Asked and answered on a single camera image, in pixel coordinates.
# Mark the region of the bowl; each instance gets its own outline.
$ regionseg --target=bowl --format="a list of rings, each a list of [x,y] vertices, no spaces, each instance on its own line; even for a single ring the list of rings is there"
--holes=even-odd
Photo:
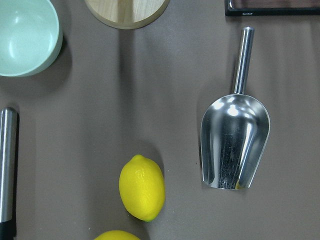
[[[0,75],[37,74],[57,58],[62,29],[49,0],[0,0]]]

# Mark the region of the yellow lemon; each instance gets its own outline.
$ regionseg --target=yellow lemon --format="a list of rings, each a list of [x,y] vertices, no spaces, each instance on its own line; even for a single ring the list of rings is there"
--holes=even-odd
[[[94,240],[140,240],[140,238],[126,231],[112,230],[102,233]]]
[[[142,155],[124,165],[119,191],[125,209],[136,218],[150,222],[165,203],[165,180],[160,167]]]

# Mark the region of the wooden coaster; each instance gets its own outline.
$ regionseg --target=wooden coaster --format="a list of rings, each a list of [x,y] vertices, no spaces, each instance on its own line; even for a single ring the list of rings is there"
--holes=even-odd
[[[137,29],[152,23],[170,0],[85,0],[92,14],[117,29]]]

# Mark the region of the tabletop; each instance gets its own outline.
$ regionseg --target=tabletop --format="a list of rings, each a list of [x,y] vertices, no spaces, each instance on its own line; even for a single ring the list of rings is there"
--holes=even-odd
[[[63,28],[56,61],[0,77],[0,107],[19,112],[17,240],[320,238],[320,16],[225,17],[224,1],[172,0],[153,23],[120,30],[82,0],[52,0]],[[249,189],[202,183],[200,126],[232,91],[242,27],[255,28],[246,93],[270,115]],[[118,188],[132,156],[163,171],[152,222]]]

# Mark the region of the metal scoop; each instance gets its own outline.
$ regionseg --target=metal scoop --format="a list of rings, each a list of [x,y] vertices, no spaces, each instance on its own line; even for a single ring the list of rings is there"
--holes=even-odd
[[[269,114],[244,94],[254,31],[245,27],[241,32],[234,93],[212,103],[202,119],[202,176],[213,188],[249,188],[267,143]]]

